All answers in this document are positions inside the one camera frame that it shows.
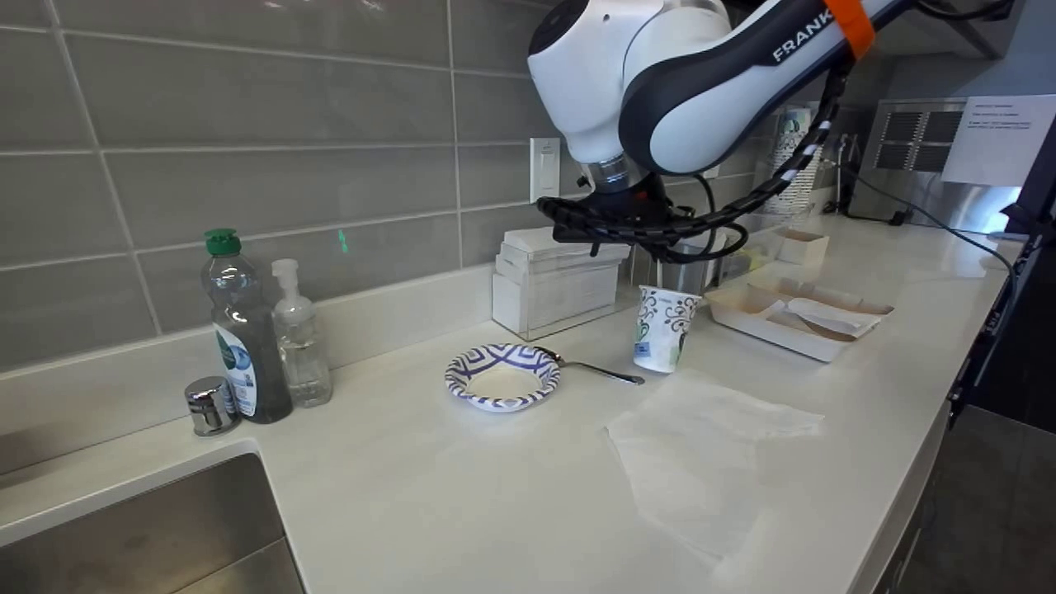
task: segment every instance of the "label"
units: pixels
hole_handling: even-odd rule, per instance
[[[246,353],[246,345],[223,325],[217,329],[217,345],[219,345],[219,361],[223,361],[223,383],[230,393],[230,407],[240,417],[255,417],[257,411],[257,374],[255,374],[255,361]]]

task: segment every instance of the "orange stripe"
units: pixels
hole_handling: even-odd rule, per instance
[[[878,39],[878,26],[864,14],[860,0],[823,0],[835,23],[845,28],[854,59],[864,59],[870,42]]]

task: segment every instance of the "soap dispenser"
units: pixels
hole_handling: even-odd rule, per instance
[[[295,407],[318,407],[333,395],[333,374],[316,339],[312,302],[295,291],[295,262],[273,262],[281,301],[273,302],[273,334]]]

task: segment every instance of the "gray tile wall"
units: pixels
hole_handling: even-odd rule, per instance
[[[545,224],[529,136],[553,129],[523,47],[546,5],[4,0],[0,369],[204,324],[214,224],[246,256],[299,256],[316,301]],[[749,185],[751,153],[719,191]]]

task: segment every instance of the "wall outlet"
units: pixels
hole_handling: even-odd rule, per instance
[[[529,140],[529,199],[562,193],[562,140]]]

